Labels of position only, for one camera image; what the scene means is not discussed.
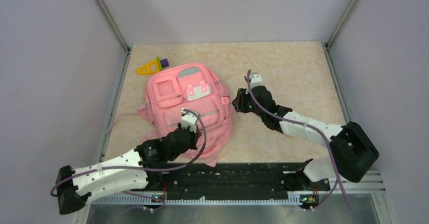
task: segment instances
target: beige floor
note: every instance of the beige floor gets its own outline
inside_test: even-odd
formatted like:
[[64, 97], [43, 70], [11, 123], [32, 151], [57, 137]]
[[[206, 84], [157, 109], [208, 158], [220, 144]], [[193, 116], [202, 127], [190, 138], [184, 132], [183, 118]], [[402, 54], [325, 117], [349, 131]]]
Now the beige floor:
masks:
[[[344, 124], [335, 87], [319, 41], [135, 45], [117, 107], [116, 117], [135, 112], [144, 101], [150, 76], [136, 70], [159, 56], [170, 66], [202, 62], [231, 90], [245, 87], [248, 69], [258, 72], [277, 104], [321, 121]], [[326, 149], [302, 138], [290, 139], [271, 131], [253, 114], [234, 114], [233, 136], [219, 162], [296, 162], [327, 155]], [[114, 127], [106, 160], [139, 144], [140, 136], [155, 130], [139, 116], [123, 117]], [[179, 158], [176, 162], [188, 159]]]

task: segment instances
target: backpack strap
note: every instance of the backpack strap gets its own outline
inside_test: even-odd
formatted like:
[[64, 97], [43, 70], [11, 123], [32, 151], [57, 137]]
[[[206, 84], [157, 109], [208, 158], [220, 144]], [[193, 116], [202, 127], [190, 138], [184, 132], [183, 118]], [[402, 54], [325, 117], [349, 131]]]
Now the backpack strap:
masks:
[[153, 116], [152, 107], [150, 107], [150, 103], [141, 104], [137, 113], [140, 114], [144, 119], [149, 120], [153, 125], [155, 125], [155, 118]]
[[115, 126], [115, 124], [120, 121], [124, 116], [129, 116], [129, 115], [139, 115], [138, 113], [123, 113], [118, 115], [118, 117], [116, 118], [116, 120], [113, 122], [113, 124], [107, 128], [106, 130], [106, 135], [109, 135], [112, 132], [113, 127]]
[[218, 155], [210, 157], [209, 159], [204, 160], [204, 164], [209, 167], [216, 167], [216, 163], [218, 162]]

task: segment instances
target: cable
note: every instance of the cable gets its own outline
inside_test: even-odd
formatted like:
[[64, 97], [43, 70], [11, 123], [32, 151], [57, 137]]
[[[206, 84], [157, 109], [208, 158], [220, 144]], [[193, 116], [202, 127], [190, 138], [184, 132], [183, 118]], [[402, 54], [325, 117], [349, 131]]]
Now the cable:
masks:
[[[123, 191], [122, 193], [127, 194], [127, 195], [137, 196], [137, 197], [144, 198], [144, 199], [151, 199], [151, 200], [155, 200], [155, 201], [161, 202], [162, 205], [160, 205], [159, 207], [157, 207], [155, 209], [149, 208], [149, 210], [152, 213], [154, 213], [154, 212], [156, 212], [158, 210], [161, 210], [165, 206], [165, 200], [163, 200], [163, 199], [158, 199], [158, 198], [154, 198], [154, 197], [150, 197], [150, 196], [146, 196], [146, 195], [139, 195], [139, 194], [135, 194], [135, 193], [128, 192], [128, 191]], [[114, 219], [118, 218], [120, 215], [124, 214], [125, 212], [127, 212], [129, 210], [133, 210], [133, 209], [143, 209], [143, 210], [146, 210], [145, 206], [143, 206], [143, 207], [142, 206], [132, 206], [132, 207], [129, 207], [129, 208], [121, 211], [120, 213], [116, 214], [108, 222], [106, 222], [106, 224], [111, 223]]]
[[[335, 184], [334, 184], [334, 186], [331, 188], [331, 190], [329, 191], [329, 193], [328, 193], [325, 197], [323, 197], [323, 199], [319, 202], [319, 204], [318, 204], [317, 206], [315, 206], [315, 207], [310, 207], [310, 209], [311, 209], [312, 211], [315, 211], [315, 210], [317, 210], [320, 206], [322, 206], [322, 204], [326, 201], [326, 199], [328, 199], [328, 197], [330, 197], [330, 196], [332, 195], [332, 193], [334, 192], [334, 190], [335, 190], [335, 188], [336, 188], [337, 184], [338, 184], [338, 181], [335, 181]], [[290, 207], [285, 207], [285, 208], [286, 208], [286, 209], [288, 209], [288, 210], [294, 210], [294, 211], [306, 211], [306, 209], [302, 209], [302, 208], [290, 208]]]
[[[204, 123], [202, 122], [202, 120], [201, 120], [200, 116], [199, 116], [197, 113], [195, 113], [195, 112], [194, 112], [194, 111], [192, 111], [192, 110], [188, 110], [188, 109], [184, 109], [184, 111], [186, 111], [186, 112], [188, 112], [188, 113], [193, 114], [193, 115], [197, 118], [197, 120], [198, 120], [198, 121], [200, 122], [200, 124], [201, 124], [201, 129], [202, 129], [202, 132], [203, 132], [203, 135], [204, 135], [204, 142], [203, 142], [203, 144], [202, 144], [202, 147], [201, 147], [200, 151], [199, 151], [199, 152], [198, 152], [198, 154], [197, 154], [194, 158], [192, 158], [192, 160], [190, 160], [188, 163], [185, 163], [185, 164], [183, 164], [183, 165], [176, 166], [176, 167], [171, 167], [171, 168], [147, 168], [147, 167], [133, 167], [133, 166], [108, 166], [108, 167], [102, 167], [102, 168], [101, 168], [101, 170], [109, 170], [109, 169], [131, 169], [131, 170], [143, 170], [143, 171], [149, 171], [149, 172], [167, 172], [167, 171], [174, 171], [174, 170], [178, 170], [178, 169], [184, 168], [184, 167], [188, 166], [189, 164], [191, 164], [191, 163], [195, 162], [195, 161], [196, 161], [196, 160], [201, 156], [201, 154], [203, 153], [203, 151], [204, 151], [204, 149], [205, 149], [205, 145], [206, 145], [206, 143], [207, 143], [207, 131], [206, 131], [206, 129], [205, 129]], [[55, 186], [51, 189], [51, 196], [52, 196], [52, 197], [57, 197], [57, 196], [58, 196], [57, 194], [55, 194], [55, 193], [54, 193], [54, 191], [55, 191], [55, 190], [56, 190], [60, 185], [62, 185], [63, 183], [65, 183], [65, 182], [67, 182], [67, 181], [69, 181], [69, 180], [72, 180], [72, 179], [74, 179], [75, 177], [80, 177], [80, 176], [83, 176], [83, 175], [86, 175], [86, 174], [90, 174], [90, 173], [93, 173], [93, 172], [97, 172], [97, 171], [98, 171], [97, 169], [92, 169], [92, 170], [88, 170], [88, 171], [85, 171], [85, 172], [80, 172], [80, 173], [77, 173], [77, 174], [75, 174], [75, 175], [72, 175], [72, 176], [66, 177], [65, 179], [63, 179], [63, 180], [59, 181], [58, 183], [56, 183], [56, 184], [55, 184]]]
[[[299, 125], [307, 125], [307, 127], [308, 128], [310, 128], [310, 129], [313, 129], [313, 130], [315, 130], [321, 137], [322, 137], [322, 139], [323, 139], [323, 141], [325, 142], [325, 144], [326, 144], [326, 148], [328, 149], [328, 153], [329, 153], [329, 157], [330, 157], [330, 159], [331, 159], [331, 162], [332, 162], [332, 167], [334, 168], [334, 172], [335, 172], [335, 176], [336, 176], [336, 182], [335, 182], [335, 186], [336, 186], [336, 184], [339, 184], [339, 188], [341, 189], [341, 192], [342, 192], [342, 196], [344, 197], [344, 201], [345, 201], [345, 203], [346, 203], [346, 205], [347, 205], [347, 207], [349, 208], [349, 210], [351, 210], [352, 209], [352, 204], [350, 203], [350, 200], [349, 200], [349, 198], [348, 198], [348, 196], [347, 196], [347, 194], [346, 194], [346, 191], [345, 191], [345, 189], [344, 189], [344, 186], [342, 185], [342, 181], [341, 181], [341, 176], [339, 175], [339, 172], [338, 172], [338, 168], [337, 168], [337, 166], [336, 166], [336, 163], [335, 163], [335, 159], [334, 159], [334, 156], [333, 156], [333, 154], [332, 154], [332, 150], [331, 150], [331, 147], [329, 146], [329, 140], [328, 140], [328, 138], [325, 136], [325, 134], [323, 133], [323, 131], [321, 131], [320, 129], [318, 129], [318, 128], [316, 128], [316, 127], [314, 127], [313, 125], [311, 125], [311, 124], [305, 124], [305, 123], [302, 123], [302, 122], [299, 122], [299, 121], [295, 121], [295, 120], [290, 120], [290, 119], [285, 119], [285, 118], [283, 118], [283, 117], [280, 117], [280, 116], [277, 116], [277, 115], [275, 115], [275, 114], [273, 114], [273, 113], [271, 113], [270, 111], [268, 111], [267, 109], [265, 109], [257, 100], [256, 100], [256, 98], [255, 98], [255, 96], [253, 95], [253, 92], [252, 92], [252, 90], [251, 90], [251, 87], [250, 87], [250, 74], [251, 74], [251, 70], [249, 69], [248, 71], [247, 71], [247, 77], [246, 77], [246, 83], [247, 83], [247, 91], [249, 92], [249, 94], [250, 94], [250, 97], [252, 98], [252, 100], [254, 101], [254, 103], [262, 110], [262, 111], [264, 111], [265, 113], [267, 113], [268, 115], [270, 115], [270, 116], [272, 116], [272, 117], [274, 117], [274, 118], [276, 118], [276, 119], [279, 119], [279, 120], [283, 120], [283, 121], [287, 121], [287, 122], [290, 122], [290, 123], [294, 123], [294, 124], [299, 124]], [[333, 192], [333, 189], [334, 188], [332, 188], [331, 189], [331, 192], [329, 192], [329, 194], [320, 202], [320, 204], [318, 205], [318, 206], [320, 206], [322, 203], [324, 203], [324, 200], [328, 197], [328, 196], [330, 196], [330, 194]]]

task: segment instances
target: black mounting plate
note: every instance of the black mounting plate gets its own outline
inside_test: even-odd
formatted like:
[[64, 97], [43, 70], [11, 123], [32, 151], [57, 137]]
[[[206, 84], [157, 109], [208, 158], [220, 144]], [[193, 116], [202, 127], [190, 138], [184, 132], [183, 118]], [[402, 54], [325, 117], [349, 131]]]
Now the black mounting plate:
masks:
[[[166, 164], [174, 167], [181, 164]], [[283, 200], [288, 199], [285, 185], [290, 173], [304, 163], [218, 163], [215, 167], [190, 164], [185, 168], [163, 172], [159, 183], [143, 191], [163, 191], [169, 200]], [[316, 182], [319, 191], [330, 190], [324, 180]], [[302, 191], [312, 191], [314, 185]]]

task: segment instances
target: pink backpack pocket flap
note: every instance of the pink backpack pocket flap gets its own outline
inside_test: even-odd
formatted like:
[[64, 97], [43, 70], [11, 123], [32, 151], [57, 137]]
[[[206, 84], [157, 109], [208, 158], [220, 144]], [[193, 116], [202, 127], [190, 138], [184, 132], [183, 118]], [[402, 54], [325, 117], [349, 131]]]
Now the pink backpack pocket flap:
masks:
[[192, 101], [204, 98], [211, 94], [210, 87], [205, 83], [205, 81], [201, 81], [199, 86], [193, 86], [189, 84], [185, 90], [185, 99], [186, 101]]
[[165, 75], [153, 80], [152, 83], [155, 99], [160, 107], [169, 108], [182, 102], [182, 90], [175, 77]]
[[185, 90], [188, 85], [198, 86], [197, 84], [201, 81], [206, 81], [204, 73], [196, 65], [180, 70], [177, 78], [183, 90]]
[[[182, 108], [187, 108], [199, 112], [202, 122], [206, 128], [215, 125], [220, 117], [223, 115], [220, 113], [216, 104], [210, 98], [203, 98], [198, 101], [190, 101], [186, 104], [181, 104], [168, 109], [165, 112], [165, 122], [169, 131], [176, 129], [177, 124], [180, 122], [182, 115]], [[201, 125], [197, 122], [198, 128], [201, 129]]]

